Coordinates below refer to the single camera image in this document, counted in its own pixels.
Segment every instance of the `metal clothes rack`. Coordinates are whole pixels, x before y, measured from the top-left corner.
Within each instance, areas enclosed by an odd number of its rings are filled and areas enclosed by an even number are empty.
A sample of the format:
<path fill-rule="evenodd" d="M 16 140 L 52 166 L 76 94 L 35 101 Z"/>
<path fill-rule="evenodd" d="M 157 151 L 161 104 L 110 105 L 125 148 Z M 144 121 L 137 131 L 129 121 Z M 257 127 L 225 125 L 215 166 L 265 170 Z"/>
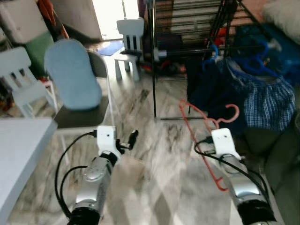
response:
<path fill-rule="evenodd" d="M 226 28 L 225 46 L 219 47 L 224 56 L 232 50 L 264 48 L 262 45 L 230 46 L 230 39 L 234 37 L 238 26 L 255 24 L 261 34 L 268 40 L 267 33 L 255 16 L 246 8 L 242 0 L 174 0 L 170 7 L 158 6 L 156 0 L 147 0 L 148 27 L 151 43 L 152 87 L 154 117 L 157 117 L 155 64 L 160 59 L 207 58 L 214 51 L 210 49 L 211 43 L 219 38 L 221 28 Z M 157 36 L 161 34 L 181 35 L 183 46 L 171 51 L 160 50 L 160 41 Z M 165 117 L 161 120 L 182 120 L 182 117 Z"/>

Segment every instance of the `white table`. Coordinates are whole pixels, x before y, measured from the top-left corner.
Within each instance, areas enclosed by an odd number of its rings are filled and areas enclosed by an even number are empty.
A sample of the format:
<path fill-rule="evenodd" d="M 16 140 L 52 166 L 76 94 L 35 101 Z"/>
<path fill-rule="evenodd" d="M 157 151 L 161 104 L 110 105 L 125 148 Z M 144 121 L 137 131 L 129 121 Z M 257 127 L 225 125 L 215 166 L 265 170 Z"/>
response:
<path fill-rule="evenodd" d="M 51 118 L 0 120 L 0 225 L 5 225 L 57 128 Z"/>

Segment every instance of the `blue pillow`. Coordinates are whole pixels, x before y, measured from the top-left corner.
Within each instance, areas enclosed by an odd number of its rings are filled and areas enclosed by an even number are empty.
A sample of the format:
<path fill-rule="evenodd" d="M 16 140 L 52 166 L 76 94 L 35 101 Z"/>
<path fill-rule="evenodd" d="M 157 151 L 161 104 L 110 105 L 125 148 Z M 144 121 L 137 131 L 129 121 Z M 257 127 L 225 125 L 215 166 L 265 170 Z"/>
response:
<path fill-rule="evenodd" d="M 101 87 L 88 53 L 78 41 L 65 39 L 50 46 L 45 53 L 44 67 L 67 109 L 88 110 L 100 104 Z"/>

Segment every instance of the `sofa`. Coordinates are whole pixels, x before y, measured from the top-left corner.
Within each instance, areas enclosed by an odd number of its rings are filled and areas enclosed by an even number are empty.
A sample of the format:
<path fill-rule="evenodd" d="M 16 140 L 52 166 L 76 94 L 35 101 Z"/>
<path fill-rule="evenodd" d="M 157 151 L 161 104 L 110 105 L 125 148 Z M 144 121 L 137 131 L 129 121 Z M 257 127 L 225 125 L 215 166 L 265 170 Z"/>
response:
<path fill-rule="evenodd" d="M 300 87 L 295 96 L 297 111 L 284 132 L 250 128 L 244 133 L 251 153 L 264 159 L 264 174 L 285 225 L 300 225 Z"/>

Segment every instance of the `black cable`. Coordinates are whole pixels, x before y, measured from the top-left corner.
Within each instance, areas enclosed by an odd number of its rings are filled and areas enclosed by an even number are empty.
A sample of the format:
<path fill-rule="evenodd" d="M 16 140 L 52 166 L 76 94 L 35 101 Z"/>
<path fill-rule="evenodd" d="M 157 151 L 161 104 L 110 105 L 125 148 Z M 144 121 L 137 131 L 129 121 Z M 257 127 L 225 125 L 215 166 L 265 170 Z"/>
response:
<path fill-rule="evenodd" d="M 80 135 L 79 137 L 75 138 L 75 140 L 72 141 L 72 143 L 66 148 L 66 150 L 64 151 L 64 153 L 61 155 L 57 167 L 56 167 L 56 171 L 55 171 L 55 179 L 54 179 L 54 189 L 55 189 L 55 195 L 56 195 L 56 199 L 63 211 L 63 213 L 66 215 L 67 218 L 70 218 L 71 216 L 71 212 L 68 209 L 68 207 L 66 206 L 66 204 L 60 199 L 59 193 L 58 193 L 58 189 L 57 189 L 57 185 L 58 185 L 58 173 L 59 173 L 59 169 L 60 169 L 60 164 L 61 161 L 63 159 L 63 157 L 65 156 L 65 154 L 67 153 L 67 151 L 69 151 L 69 149 L 72 147 L 73 144 L 75 144 L 75 142 L 77 142 L 80 138 L 87 136 L 87 135 L 95 135 L 95 131 L 94 132 L 88 132 L 85 133 L 83 135 Z"/>
<path fill-rule="evenodd" d="M 261 180 L 262 185 L 263 185 L 263 189 L 264 189 L 264 191 L 266 192 L 266 195 L 269 197 L 268 186 L 267 186 L 267 184 L 266 184 L 264 178 L 263 178 L 259 173 L 255 172 L 255 171 L 253 171 L 253 170 L 248 169 L 248 171 L 249 171 L 250 173 L 255 174 L 255 175 Z"/>
<path fill-rule="evenodd" d="M 65 183 L 65 180 L 67 178 L 67 176 L 69 175 L 69 173 L 71 173 L 73 170 L 76 170 L 76 169 L 81 169 L 81 168 L 86 168 L 88 167 L 87 165 L 79 165 L 79 166 L 75 166 L 71 169 L 68 170 L 68 172 L 66 172 L 66 174 L 64 175 L 62 181 L 61 181 L 61 184 L 60 184 L 60 200 L 66 205 L 65 203 L 65 200 L 64 200 L 64 196 L 63 196 L 63 188 L 64 188 L 64 183 Z"/>
<path fill-rule="evenodd" d="M 268 203 L 270 204 L 270 200 L 269 200 L 269 198 L 268 198 L 266 192 L 265 192 L 264 189 L 262 188 L 262 186 L 261 186 L 261 185 L 260 185 L 253 177 L 251 177 L 249 174 L 247 174 L 245 171 L 241 170 L 240 168 L 236 167 L 235 165 L 232 165 L 231 163 L 228 163 L 228 162 L 226 162 L 225 160 L 222 160 L 222 159 L 220 159 L 220 158 L 218 158 L 218 157 L 215 157 L 215 156 L 212 156 L 212 155 L 208 155 L 208 154 L 199 152 L 196 148 L 197 148 L 197 146 L 198 146 L 201 142 L 203 142 L 203 141 L 197 142 L 196 145 L 195 145 L 195 147 L 194 147 L 194 150 L 195 150 L 195 152 L 196 152 L 197 154 L 202 155 L 202 156 L 206 156 L 206 157 L 212 158 L 212 159 L 214 159 L 214 160 L 216 160 L 216 161 L 219 161 L 219 162 L 221 162 L 221 163 L 224 163 L 224 164 L 226 164 L 226 165 L 232 167 L 233 169 L 237 170 L 237 171 L 240 172 L 241 174 L 243 174 L 245 177 L 247 177 L 248 179 L 250 179 L 250 180 L 258 187 L 258 189 L 260 190 L 260 192 L 262 193 L 262 195 L 264 196 L 264 198 L 265 198 L 265 199 L 268 201 Z"/>

